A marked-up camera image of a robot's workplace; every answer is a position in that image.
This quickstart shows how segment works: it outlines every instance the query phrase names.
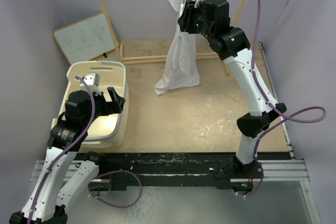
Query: plywood floor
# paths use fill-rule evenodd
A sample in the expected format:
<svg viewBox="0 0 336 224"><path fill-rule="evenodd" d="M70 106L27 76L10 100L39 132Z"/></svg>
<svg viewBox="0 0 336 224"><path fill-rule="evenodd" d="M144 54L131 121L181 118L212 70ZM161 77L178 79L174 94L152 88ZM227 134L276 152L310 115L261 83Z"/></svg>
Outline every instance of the plywood floor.
<svg viewBox="0 0 336 224"><path fill-rule="evenodd" d="M124 56L164 55L159 50L169 49L169 42L165 43L167 47L162 42L157 46L156 41L124 43ZM269 86L260 54L257 66ZM236 120L248 112L245 97L235 78L225 75L219 59L198 60L197 68L200 85L171 90L158 97L153 87L162 77L164 63L127 65L130 108L125 139L120 147L100 152L237 151L240 131ZM282 127L264 137L259 151L288 151Z"/></svg>

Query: white cloth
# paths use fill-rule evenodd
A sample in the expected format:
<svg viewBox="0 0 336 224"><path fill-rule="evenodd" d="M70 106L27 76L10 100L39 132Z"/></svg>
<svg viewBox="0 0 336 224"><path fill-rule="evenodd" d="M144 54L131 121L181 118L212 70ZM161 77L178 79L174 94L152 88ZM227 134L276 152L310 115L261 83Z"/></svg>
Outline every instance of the white cloth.
<svg viewBox="0 0 336 224"><path fill-rule="evenodd" d="M181 0L169 0L179 18L184 3ZM163 76L155 85L157 95L164 94L169 89L193 87L199 84L199 74L196 67L196 39L194 34L183 33L176 25L175 37L170 46Z"/></svg>

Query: whiteboard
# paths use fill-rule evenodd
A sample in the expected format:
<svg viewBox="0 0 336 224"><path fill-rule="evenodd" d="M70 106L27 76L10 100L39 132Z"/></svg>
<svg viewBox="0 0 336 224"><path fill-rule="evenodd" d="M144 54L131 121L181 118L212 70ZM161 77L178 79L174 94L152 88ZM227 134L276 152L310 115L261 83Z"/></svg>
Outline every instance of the whiteboard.
<svg viewBox="0 0 336 224"><path fill-rule="evenodd" d="M104 13L57 29L54 38L70 64L91 60L114 49Z"/></svg>

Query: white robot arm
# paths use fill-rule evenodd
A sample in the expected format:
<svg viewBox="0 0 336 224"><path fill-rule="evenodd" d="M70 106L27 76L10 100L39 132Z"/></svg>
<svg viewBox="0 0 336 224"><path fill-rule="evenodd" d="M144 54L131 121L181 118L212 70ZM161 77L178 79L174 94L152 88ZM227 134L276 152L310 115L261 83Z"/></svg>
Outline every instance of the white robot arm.
<svg viewBox="0 0 336 224"><path fill-rule="evenodd" d="M105 100L98 88L99 75L96 73L87 74L84 81L85 84L80 84L81 90L69 95L65 112L51 129L45 163L37 184L22 211L12 214L10 224L66 223L69 209L104 165L104 155L89 152L62 187L66 172L87 136L85 129L99 116L121 113L125 103L113 87L108 88L112 101Z"/></svg>
<svg viewBox="0 0 336 224"><path fill-rule="evenodd" d="M249 113L237 120L241 140L236 159L242 167L251 164L255 160L259 135L278 117L269 103L276 104L282 113L286 111L286 106L278 103L270 94L258 68L251 69L250 43L243 30L230 26L229 3L226 0L187 1L178 24L181 31L201 34L208 40L210 47L230 68L244 92ZM269 101L264 99L256 86L252 71L268 94Z"/></svg>

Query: laundry basket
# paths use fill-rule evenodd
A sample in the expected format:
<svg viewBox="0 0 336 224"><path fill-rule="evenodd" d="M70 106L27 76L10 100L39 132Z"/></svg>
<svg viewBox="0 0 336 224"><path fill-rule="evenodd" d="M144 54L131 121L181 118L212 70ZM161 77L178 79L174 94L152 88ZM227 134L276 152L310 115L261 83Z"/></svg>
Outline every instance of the laundry basket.
<svg viewBox="0 0 336 224"><path fill-rule="evenodd" d="M83 141L82 146L88 148L118 147L124 139L129 106L129 90L124 64L115 61L84 61L71 65L67 73L68 86L59 113L65 110L65 102L70 93L80 90L80 82L75 80L75 76L85 76L92 72L99 74L99 89L103 92L107 102L111 101L107 91L108 87L114 87L117 94L124 97L126 102L121 114L98 117L91 124L88 136ZM57 119L53 119L52 122L53 127L56 125Z"/></svg>

